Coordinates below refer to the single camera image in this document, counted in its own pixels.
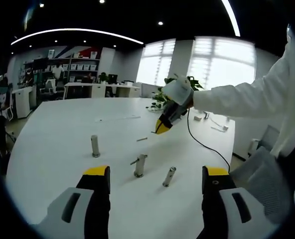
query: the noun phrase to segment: floor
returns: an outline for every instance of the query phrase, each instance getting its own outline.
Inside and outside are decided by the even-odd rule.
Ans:
[[[29,117],[32,115],[33,113],[31,113],[27,118],[25,119],[15,119],[11,122],[9,122],[6,126],[6,130],[7,132],[13,132],[15,137],[18,137],[18,135],[20,134],[22,128],[24,127],[24,125],[26,124],[26,122],[29,120]],[[8,147],[11,150],[13,147],[13,143],[8,140],[7,141]],[[231,165],[230,165],[230,171],[235,170],[237,167],[239,167],[240,165],[242,165],[244,162],[242,160],[240,160],[239,158],[232,156],[232,161],[231,161]]]

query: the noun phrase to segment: potted plant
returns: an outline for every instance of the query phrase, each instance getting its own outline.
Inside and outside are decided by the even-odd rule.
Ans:
[[[168,84],[171,81],[176,81],[178,76],[176,74],[175,76],[176,78],[165,78],[164,79],[165,84]],[[199,89],[203,89],[203,87],[199,84],[198,80],[194,79],[193,76],[187,76],[187,79],[190,81],[191,88],[194,91],[199,91]],[[162,92],[162,87],[158,88],[158,93],[152,99],[156,100],[156,102],[153,102],[150,108],[156,111],[163,110],[164,106],[169,101],[169,98]]]

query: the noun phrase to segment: window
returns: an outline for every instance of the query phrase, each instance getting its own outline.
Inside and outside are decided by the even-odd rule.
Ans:
[[[137,82],[164,86],[171,66],[175,39],[147,44],[143,50]]]
[[[252,43],[223,37],[197,37],[188,68],[205,89],[252,83],[255,48]]]

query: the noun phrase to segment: white jacket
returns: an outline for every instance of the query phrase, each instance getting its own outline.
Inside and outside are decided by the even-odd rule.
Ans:
[[[233,117],[266,118],[280,113],[284,121],[272,154],[287,156],[295,147],[295,38],[289,31],[284,55],[269,73],[252,84],[194,92],[198,110]]]

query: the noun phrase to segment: black cable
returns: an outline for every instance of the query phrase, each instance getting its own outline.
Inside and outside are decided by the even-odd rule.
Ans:
[[[192,135],[191,130],[189,129],[189,123],[188,123],[189,111],[190,111],[190,109],[188,109],[188,113],[187,113],[187,128],[188,128],[188,132],[189,132],[189,134],[190,134],[190,135],[192,136],[192,138],[193,138],[196,142],[198,142],[200,145],[202,145],[203,147],[205,147],[205,148],[207,148],[207,149],[209,149],[209,150],[214,151],[214,152],[217,153],[219,156],[221,156],[222,159],[225,161],[225,163],[228,165],[228,172],[229,172],[229,171],[230,171],[230,165],[229,165],[229,163],[226,161],[226,159],[225,159],[225,158],[224,158],[224,157],[223,157],[218,151],[216,151],[215,149],[212,149],[212,148],[207,147],[206,145],[202,144],[200,141],[198,141],[198,140]]]

